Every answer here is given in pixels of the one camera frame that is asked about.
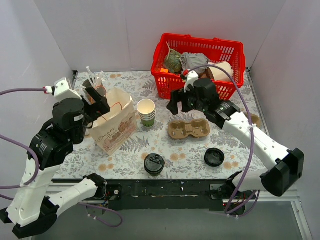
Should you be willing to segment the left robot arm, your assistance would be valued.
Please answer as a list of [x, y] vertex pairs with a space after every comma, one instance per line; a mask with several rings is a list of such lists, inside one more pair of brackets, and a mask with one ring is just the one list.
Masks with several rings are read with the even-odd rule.
[[59, 92], [55, 86], [42, 91], [52, 93], [58, 102], [53, 106], [52, 118], [26, 147], [26, 167], [17, 193], [10, 206], [0, 211], [4, 224], [14, 224], [12, 232], [18, 239], [45, 233], [69, 208], [89, 198], [101, 200], [107, 193], [106, 180], [92, 173], [60, 193], [46, 194], [65, 158], [74, 151], [75, 145], [84, 141], [86, 130], [111, 108], [107, 99], [93, 87], [85, 88], [94, 99], [93, 104], [75, 91], [68, 96], [71, 89]]

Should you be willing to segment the green paper coffee cup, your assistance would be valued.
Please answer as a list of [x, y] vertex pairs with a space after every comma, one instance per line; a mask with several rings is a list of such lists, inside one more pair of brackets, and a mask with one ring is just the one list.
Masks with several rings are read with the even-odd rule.
[[157, 177], [157, 176], [159, 176], [161, 174], [160, 171], [156, 171], [156, 172], [148, 171], [147, 173], [152, 177]]

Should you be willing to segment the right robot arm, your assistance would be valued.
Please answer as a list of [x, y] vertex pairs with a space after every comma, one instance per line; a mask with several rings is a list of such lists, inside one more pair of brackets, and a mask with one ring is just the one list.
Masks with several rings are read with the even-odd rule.
[[219, 98], [216, 86], [210, 79], [198, 79], [188, 86], [188, 90], [172, 91], [167, 109], [173, 115], [179, 112], [178, 103], [182, 104], [184, 113], [198, 110], [209, 122], [236, 137], [253, 151], [267, 169], [234, 173], [221, 187], [222, 194], [237, 199], [246, 191], [262, 190], [281, 197], [301, 178], [304, 153], [298, 148], [288, 149], [251, 125], [248, 114], [241, 112], [230, 100]]

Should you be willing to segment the stack of green paper cups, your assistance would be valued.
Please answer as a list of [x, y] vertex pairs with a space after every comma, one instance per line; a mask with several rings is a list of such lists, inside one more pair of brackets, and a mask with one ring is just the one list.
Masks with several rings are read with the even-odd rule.
[[152, 127], [155, 123], [156, 106], [151, 99], [143, 99], [136, 106], [141, 123], [145, 127]]

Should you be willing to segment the beige paper bag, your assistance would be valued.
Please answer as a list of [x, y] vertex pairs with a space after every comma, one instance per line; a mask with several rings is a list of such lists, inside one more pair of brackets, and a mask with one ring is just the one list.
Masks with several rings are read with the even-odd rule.
[[100, 116], [88, 130], [94, 142], [111, 156], [138, 129], [131, 95], [119, 88], [106, 94], [110, 112]]

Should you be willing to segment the black plastic cup lid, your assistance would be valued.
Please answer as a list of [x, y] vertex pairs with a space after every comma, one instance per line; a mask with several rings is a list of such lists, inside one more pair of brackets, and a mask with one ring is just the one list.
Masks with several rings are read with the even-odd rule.
[[162, 172], [165, 167], [165, 160], [156, 153], [150, 153], [144, 159], [146, 172]]

